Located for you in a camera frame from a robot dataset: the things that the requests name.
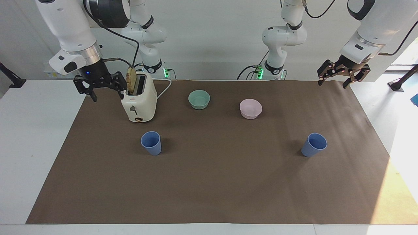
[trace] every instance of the black cable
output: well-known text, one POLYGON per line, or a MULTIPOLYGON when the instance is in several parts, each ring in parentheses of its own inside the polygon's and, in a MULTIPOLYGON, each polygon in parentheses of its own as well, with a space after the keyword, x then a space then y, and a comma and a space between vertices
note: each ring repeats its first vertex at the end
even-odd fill
POLYGON ((249 69, 249 68, 253 68, 253 67, 254 67, 253 65, 250 65, 250 66, 247 66, 245 69, 243 69, 243 70, 240 72, 240 74, 238 75, 237 80, 239 80, 239 79, 240 79, 240 76, 242 75, 242 73, 243 73, 245 70, 247 70, 247 69, 249 69))
POLYGON ((250 76, 250 74, 253 74, 253 75, 254 75, 255 73, 256 73, 255 71, 251 71, 251 72, 249 72, 249 73, 248 73, 248 75, 247 75, 247 78, 246 78, 245 80, 248 80, 248 77, 250 76))
POLYGON ((121 58, 110 58, 110 59, 103 59, 103 62, 110 62, 110 61, 123 61, 123 62, 125 62, 126 64, 128 64, 129 65, 129 67, 132 67, 132 65, 128 62, 128 61, 126 61, 126 60, 124 60, 124 59, 121 59, 121 58))
POLYGON ((267 53, 264 55, 264 57, 261 59, 261 61, 260 61, 260 63, 258 63, 258 65, 261 65, 261 62, 264 60, 264 58, 267 56, 267 54, 268 54, 268 52, 269 51, 267 51, 267 53))
POLYGON ((332 4, 334 4, 334 2, 335 2, 335 0, 332 0, 331 4, 328 6, 328 8, 322 14, 320 14, 319 16, 312 16, 311 14, 309 14, 309 12, 308 12, 308 6, 306 5, 306 2, 303 3, 303 6, 305 7, 306 14, 309 17, 314 18, 314 19, 317 19, 317 18, 325 15, 325 13, 331 8, 331 6, 332 6, 332 4))
POLYGON ((379 56, 393 56, 394 54, 396 54, 399 49, 402 47, 403 43, 406 41, 406 39, 408 38, 408 36, 411 34, 412 30, 414 30, 415 26, 417 25, 418 21, 415 22, 415 24, 412 26, 412 28, 409 30, 409 32, 406 34, 405 38, 402 40, 402 42, 400 43, 399 47, 396 49, 395 52, 389 54, 389 53, 379 53, 379 56))
POLYGON ((110 29, 108 29, 106 26, 104 26, 101 22, 99 22, 98 20, 96 20, 92 15, 91 15, 91 13, 89 12, 89 10, 87 9, 87 4, 86 4, 86 0, 83 0, 83 6, 84 6, 84 9, 85 9, 85 11, 87 12, 87 14, 90 16, 90 18, 92 19, 92 20, 94 20, 101 28, 104 28, 105 30, 107 30, 107 31, 109 31, 109 32, 111 32, 112 34, 115 34, 115 35, 117 35, 117 36, 119 36, 119 37, 121 37, 121 38, 124 38, 124 39, 127 39, 127 40, 130 40, 130 41, 133 41, 133 42, 135 42, 136 44, 137 44, 137 47, 136 47, 136 51, 135 51, 135 55, 134 55, 134 57, 133 57, 133 62, 132 62, 132 65, 131 66, 133 66, 134 64, 135 64, 135 60, 136 60, 136 56, 138 55, 138 51, 139 51, 139 42, 137 41, 137 40, 135 40, 135 39, 132 39, 132 38, 129 38, 129 37, 125 37, 125 36, 123 36, 123 35, 121 35, 121 34, 118 34, 118 33, 116 33, 116 32, 114 32, 114 31, 112 31, 112 30, 110 30, 110 29))
POLYGON ((167 69, 167 71, 173 71, 174 72, 174 79, 177 80, 176 71, 174 71, 174 69, 167 69))

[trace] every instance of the cable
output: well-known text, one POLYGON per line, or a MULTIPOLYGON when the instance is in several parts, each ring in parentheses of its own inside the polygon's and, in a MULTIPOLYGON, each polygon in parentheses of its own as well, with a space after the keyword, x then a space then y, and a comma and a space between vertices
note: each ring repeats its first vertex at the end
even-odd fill
POLYGON ((174 78, 177 80, 176 71, 174 71, 174 69, 167 69, 167 71, 173 71, 174 72, 174 78))
POLYGON ((389 54, 389 53, 379 53, 377 55, 379 56, 393 56, 394 54, 396 54, 399 49, 402 47, 403 43, 406 41, 406 39, 408 38, 408 36, 411 34, 412 30, 414 30, 415 26, 417 25, 418 21, 415 22, 415 24, 412 26, 412 28, 409 30, 409 32, 406 34, 405 38, 402 40, 402 42, 400 43, 399 47, 396 49, 395 52, 389 54))
POLYGON ((123 61, 123 62, 125 62, 126 64, 128 64, 128 65, 129 65, 129 67, 133 68, 133 67, 132 67, 132 65, 131 65, 128 61, 126 61, 126 60, 124 60, 124 59, 121 59, 121 58, 103 59, 103 62, 110 62, 110 61, 123 61))
POLYGON ((249 72, 248 75, 247 75, 247 78, 245 80, 248 80, 248 77, 250 76, 250 74, 253 74, 254 75, 255 73, 256 73, 255 71, 249 72))
POLYGON ((243 70, 240 72, 240 74, 238 75, 237 80, 239 80, 239 79, 240 79, 240 76, 242 75, 242 73, 243 73, 245 70, 249 69, 249 68, 254 68, 254 65, 247 66, 245 69, 243 69, 243 70))
POLYGON ((170 82, 170 84, 168 84, 168 86, 157 96, 157 99, 158 99, 171 86, 172 81, 170 79, 159 79, 159 78, 153 78, 153 80, 161 80, 161 81, 169 81, 170 82))
POLYGON ((264 55, 264 57, 261 59, 261 61, 260 61, 260 63, 258 63, 258 65, 261 65, 261 63, 262 63, 262 61, 264 60, 264 58, 267 56, 267 54, 268 54, 268 52, 269 51, 267 51, 267 53, 264 55))
POLYGON ((136 60, 136 56, 138 55, 138 51, 139 51, 139 42, 137 41, 137 40, 135 40, 135 39, 132 39, 132 38, 129 38, 129 37, 125 37, 125 36, 123 36, 123 35, 121 35, 121 34, 118 34, 118 33, 116 33, 116 32, 114 32, 114 31, 112 31, 112 30, 110 30, 110 29, 108 29, 106 26, 104 26, 101 22, 99 22, 99 20, 96 20, 92 15, 91 15, 91 13, 89 12, 89 10, 87 9, 87 4, 86 4, 86 1, 87 0, 83 0, 83 6, 84 6, 84 10, 87 12, 87 14, 90 16, 90 18, 92 19, 92 20, 94 20, 101 28, 104 28, 105 30, 107 30, 107 31, 109 31, 109 32, 111 32, 112 34, 115 34, 115 35, 117 35, 117 36, 119 36, 119 37, 121 37, 121 38, 124 38, 124 39, 127 39, 127 40, 130 40, 130 41, 133 41, 133 42, 135 42, 136 44, 137 44, 137 47, 136 47, 136 51, 135 51, 135 55, 134 55, 134 57, 133 57, 133 62, 132 62, 132 66, 135 64, 135 60, 136 60))
POLYGON ((332 2, 331 2, 331 4, 329 4, 329 6, 328 6, 328 8, 322 13, 322 14, 320 14, 319 16, 312 16, 311 14, 309 14, 309 12, 308 12, 308 6, 306 5, 306 0, 302 0, 302 3, 303 3, 303 7, 305 8, 305 11, 306 11, 306 14, 309 16, 309 17, 311 17, 311 18, 314 18, 314 19, 318 19, 319 17, 321 17, 321 16, 323 16, 323 15, 325 15, 325 13, 331 8, 331 6, 332 6, 332 4, 334 4, 334 2, 335 2, 335 0, 332 0, 332 2))

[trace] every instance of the blue cup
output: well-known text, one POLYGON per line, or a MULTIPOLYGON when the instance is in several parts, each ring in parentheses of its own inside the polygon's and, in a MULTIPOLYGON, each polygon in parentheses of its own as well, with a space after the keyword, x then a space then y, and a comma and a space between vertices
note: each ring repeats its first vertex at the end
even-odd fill
POLYGON ((148 131, 141 137, 141 145, 151 154, 161 153, 161 137, 155 131, 148 131))
POLYGON ((306 140, 303 148, 302 154, 305 157, 312 157, 313 155, 321 152, 327 147, 328 143, 326 142, 325 137, 318 133, 312 133, 308 135, 308 139, 306 140))

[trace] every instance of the cup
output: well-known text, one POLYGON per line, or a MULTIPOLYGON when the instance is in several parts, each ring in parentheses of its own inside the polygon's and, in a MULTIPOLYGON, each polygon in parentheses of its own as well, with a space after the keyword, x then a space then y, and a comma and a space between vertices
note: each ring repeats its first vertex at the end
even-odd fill
POLYGON ((210 95, 203 90, 195 90, 189 94, 189 103, 194 109, 201 110, 208 106, 210 95))
POLYGON ((262 110, 260 102, 253 99, 246 99, 240 103, 241 115, 247 119, 257 118, 262 110))
POLYGON ((155 131, 148 131, 141 137, 141 145, 151 154, 161 153, 161 137, 155 131))
POLYGON ((318 133, 312 133, 308 135, 304 146, 302 147, 302 154, 305 157, 312 157, 313 155, 321 152, 327 147, 328 143, 324 136, 318 133))

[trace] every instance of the white wall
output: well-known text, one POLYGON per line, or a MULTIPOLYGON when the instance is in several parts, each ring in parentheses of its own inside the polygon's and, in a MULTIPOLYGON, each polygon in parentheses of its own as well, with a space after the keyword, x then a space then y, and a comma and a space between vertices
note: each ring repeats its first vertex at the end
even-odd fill
MULTIPOLYGON (((34 1, 0 0, 0 61, 8 61, 8 67, 22 77, 41 79, 42 64, 59 50, 59 45, 34 1)), ((312 15, 318 15, 330 2, 310 0, 308 7, 312 15)), ((286 48, 288 79, 317 80, 318 67, 326 59, 338 59, 339 50, 359 26, 347 12, 346 4, 346 0, 336 1, 319 19, 304 16, 306 43, 286 48)), ((181 79, 235 79, 241 69, 257 64, 266 53, 261 40, 263 30, 284 25, 279 0, 148 0, 148 6, 156 22, 169 32, 167 41, 157 45, 161 57, 181 79)), ((384 51, 392 52, 415 20, 405 24, 384 51)), ((132 59, 133 47, 122 39, 99 28, 93 32, 104 46, 104 57, 132 59)), ((417 36, 415 29, 403 49, 417 36)), ((366 81, 375 81, 395 59, 373 59, 366 81)), ((119 62, 110 63, 109 68, 111 72, 126 70, 119 62)))

